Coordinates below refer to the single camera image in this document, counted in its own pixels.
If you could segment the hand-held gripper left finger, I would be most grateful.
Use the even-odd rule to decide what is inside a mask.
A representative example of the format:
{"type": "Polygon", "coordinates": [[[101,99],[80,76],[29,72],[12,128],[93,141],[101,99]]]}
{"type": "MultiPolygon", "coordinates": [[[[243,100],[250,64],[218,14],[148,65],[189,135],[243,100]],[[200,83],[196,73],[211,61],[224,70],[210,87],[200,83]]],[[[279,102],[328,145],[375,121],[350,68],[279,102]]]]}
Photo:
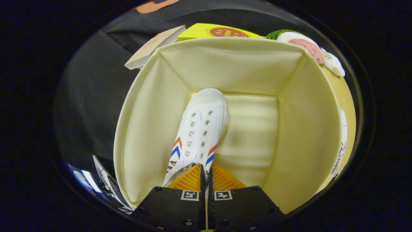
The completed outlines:
{"type": "Polygon", "coordinates": [[[206,229],[205,176],[198,164],[180,178],[194,177],[195,189],[155,186],[132,213],[141,225],[157,232],[200,232],[206,229]]]}

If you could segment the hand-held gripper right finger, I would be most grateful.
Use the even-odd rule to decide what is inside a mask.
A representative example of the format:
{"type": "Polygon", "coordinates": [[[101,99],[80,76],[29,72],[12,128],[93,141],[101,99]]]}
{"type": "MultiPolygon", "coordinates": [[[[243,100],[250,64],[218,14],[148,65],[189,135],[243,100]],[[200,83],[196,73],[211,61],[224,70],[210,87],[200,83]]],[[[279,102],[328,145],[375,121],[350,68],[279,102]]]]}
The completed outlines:
{"type": "Polygon", "coordinates": [[[213,164],[209,176],[207,227],[215,232],[272,232],[285,214],[260,186],[247,187],[213,164]]]}

